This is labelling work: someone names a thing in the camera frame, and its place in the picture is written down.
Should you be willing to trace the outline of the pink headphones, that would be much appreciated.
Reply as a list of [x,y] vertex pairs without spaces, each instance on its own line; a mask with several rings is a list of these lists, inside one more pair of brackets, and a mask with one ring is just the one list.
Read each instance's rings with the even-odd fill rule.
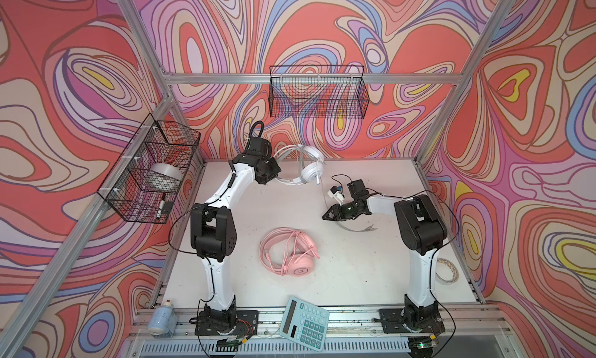
[[[270,250],[283,244],[282,262],[275,263]],[[267,271],[280,277],[305,277],[319,260],[318,246],[306,232],[287,227],[273,229],[259,243],[259,260]]]

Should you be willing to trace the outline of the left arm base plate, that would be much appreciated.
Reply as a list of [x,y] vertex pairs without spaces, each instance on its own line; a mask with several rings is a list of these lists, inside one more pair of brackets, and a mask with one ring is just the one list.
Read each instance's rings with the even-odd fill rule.
[[259,312],[257,310],[200,311],[189,319],[195,325],[197,336],[251,336],[257,333]]

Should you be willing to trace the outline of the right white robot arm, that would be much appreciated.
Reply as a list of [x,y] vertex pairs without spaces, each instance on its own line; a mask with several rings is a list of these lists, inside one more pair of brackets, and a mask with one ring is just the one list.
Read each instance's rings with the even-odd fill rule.
[[324,221],[346,222],[362,215],[394,216],[400,238],[410,250],[410,276],[404,296],[402,320],[410,329],[419,322],[439,317],[434,295],[437,253],[445,246],[448,229],[424,190],[409,197],[369,192],[361,180],[349,184],[352,201],[333,204],[322,216]]

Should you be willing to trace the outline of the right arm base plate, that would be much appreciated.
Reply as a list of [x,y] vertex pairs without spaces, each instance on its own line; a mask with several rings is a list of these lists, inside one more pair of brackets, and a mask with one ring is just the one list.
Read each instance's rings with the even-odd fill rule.
[[382,308],[379,317],[374,319],[382,325],[386,334],[435,334],[445,332],[445,325],[439,314],[424,315],[422,320],[406,320],[403,308]]

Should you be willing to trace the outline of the white headphones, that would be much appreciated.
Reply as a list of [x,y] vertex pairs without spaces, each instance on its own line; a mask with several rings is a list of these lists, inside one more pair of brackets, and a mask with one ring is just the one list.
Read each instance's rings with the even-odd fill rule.
[[313,146],[296,144],[282,147],[273,154],[273,158],[280,163],[292,153],[297,155],[298,176],[291,180],[277,177],[276,180],[286,186],[301,186],[312,182],[320,185],[325,164],[323,153]]

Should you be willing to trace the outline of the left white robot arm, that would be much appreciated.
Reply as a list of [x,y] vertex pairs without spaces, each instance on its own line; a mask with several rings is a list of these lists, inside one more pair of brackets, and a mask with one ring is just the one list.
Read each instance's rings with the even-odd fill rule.
[[243,153],[228,162],[229,172],[221,185],[204,203],[196,203],[190,212],[190,245],[201,259],[206,273],[209,296],[204,314],[212,319],[233,322],[236,297],[232,290],[228,258],[237,243],[233,208],[253,184],[268,184],[281,169],[272,156]]

